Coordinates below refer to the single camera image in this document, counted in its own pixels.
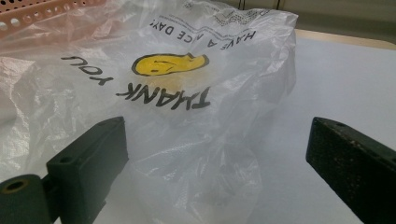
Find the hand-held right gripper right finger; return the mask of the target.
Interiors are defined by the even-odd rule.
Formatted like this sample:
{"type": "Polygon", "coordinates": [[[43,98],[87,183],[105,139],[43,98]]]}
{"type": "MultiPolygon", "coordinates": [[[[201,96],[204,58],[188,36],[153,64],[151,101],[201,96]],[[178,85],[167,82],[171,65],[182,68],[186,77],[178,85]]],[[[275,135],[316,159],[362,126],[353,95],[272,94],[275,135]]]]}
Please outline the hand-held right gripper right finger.
{"type": "Polygon", "coordinates": [[[396,151],[339,121],[315,117],[306,161],[364,224],[396,224],[396,151]]]}

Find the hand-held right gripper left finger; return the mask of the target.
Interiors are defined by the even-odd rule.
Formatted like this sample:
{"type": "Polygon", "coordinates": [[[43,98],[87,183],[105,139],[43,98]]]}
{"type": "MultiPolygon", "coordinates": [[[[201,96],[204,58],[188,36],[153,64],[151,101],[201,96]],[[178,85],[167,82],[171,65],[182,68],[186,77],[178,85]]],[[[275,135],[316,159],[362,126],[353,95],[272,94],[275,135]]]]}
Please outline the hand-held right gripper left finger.
{"type": "Polygon", "coordinates": [[[55,191],[63,224],[92,224],[111,185],[129,160],[122,117],[92,126],[47,162],[47,179],[55,191]]]}

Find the clear plastic bag yellow face print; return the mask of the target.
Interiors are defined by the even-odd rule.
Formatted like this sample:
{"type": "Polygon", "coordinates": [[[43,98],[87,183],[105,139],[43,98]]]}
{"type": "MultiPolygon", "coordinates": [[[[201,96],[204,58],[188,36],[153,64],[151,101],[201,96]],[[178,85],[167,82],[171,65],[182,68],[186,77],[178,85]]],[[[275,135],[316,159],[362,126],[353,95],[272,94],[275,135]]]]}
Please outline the clear plastic bag yellow face print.
{"type": "Polygon", "coordinates": [[[0,22],[0,181],[43,174],[123,117],[110,204],[148,224],[246,224],[262,117],[295,83],[295,14],[212,0],[79,0],[0,22]]]}

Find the white table mat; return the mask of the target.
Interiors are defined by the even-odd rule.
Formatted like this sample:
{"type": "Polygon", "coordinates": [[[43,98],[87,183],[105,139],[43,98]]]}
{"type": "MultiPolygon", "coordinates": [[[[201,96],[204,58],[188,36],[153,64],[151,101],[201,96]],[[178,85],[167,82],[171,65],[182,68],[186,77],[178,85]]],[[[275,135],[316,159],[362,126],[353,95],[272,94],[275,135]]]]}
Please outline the white table mat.
{"type": "Polygon", "coordinates": [[[246,128],[262,177],[246,224],[362,224],[305,153],[315,117],[396,150],[396,50],[300,37],[295,64],[291,93],[246,128]]]}

